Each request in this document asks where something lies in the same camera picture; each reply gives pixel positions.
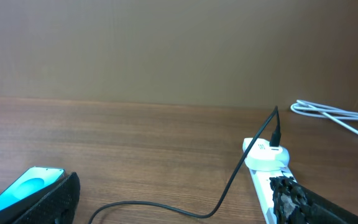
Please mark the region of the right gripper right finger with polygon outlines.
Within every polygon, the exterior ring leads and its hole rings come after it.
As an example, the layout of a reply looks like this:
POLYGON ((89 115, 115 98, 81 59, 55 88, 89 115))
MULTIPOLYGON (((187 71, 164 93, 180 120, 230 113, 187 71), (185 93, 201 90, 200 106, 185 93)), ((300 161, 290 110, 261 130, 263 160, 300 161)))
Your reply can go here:
POLYGON ((295 182, 271 177, 273 214, 279 224, 358 224, 358 216, 295 182))

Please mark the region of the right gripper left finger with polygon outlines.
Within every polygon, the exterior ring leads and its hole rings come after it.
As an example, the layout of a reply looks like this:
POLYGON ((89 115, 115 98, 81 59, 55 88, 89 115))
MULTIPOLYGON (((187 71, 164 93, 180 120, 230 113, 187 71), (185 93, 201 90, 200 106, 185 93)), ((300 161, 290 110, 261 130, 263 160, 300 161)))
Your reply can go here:
POLYGON ((0 210, 0 224, 72 224, 80 199, 76 172, 0 210))

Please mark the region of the Galaxy S25 smartphone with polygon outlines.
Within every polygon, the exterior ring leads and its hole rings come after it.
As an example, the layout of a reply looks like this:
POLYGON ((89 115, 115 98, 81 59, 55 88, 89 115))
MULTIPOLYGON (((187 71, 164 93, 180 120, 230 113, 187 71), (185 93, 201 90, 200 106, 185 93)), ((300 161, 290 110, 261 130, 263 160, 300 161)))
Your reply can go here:
POLYGON ((31 167, 0 194, 0 211, 56 182, 65 170, 54 167, 31 167))

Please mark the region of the white power strip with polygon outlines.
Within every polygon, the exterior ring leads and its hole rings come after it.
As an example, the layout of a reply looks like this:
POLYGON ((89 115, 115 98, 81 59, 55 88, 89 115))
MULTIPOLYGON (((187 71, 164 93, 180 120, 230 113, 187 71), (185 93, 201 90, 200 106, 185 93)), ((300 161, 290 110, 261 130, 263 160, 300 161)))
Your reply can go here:
POLYGON ((288 166, 281 168, 280 170, 267 172, 251 169, 249 169, 249 171, 252 181, 254 183, 255 190, 257 192, 260 207, 262 209, 262 213, 264 215, 266 223, 276 224, 277 218, 276 215, 273 213, 273 190, 270 186, 270 178, 280 176, 293 177, 292 172, 290 171, 288 166))

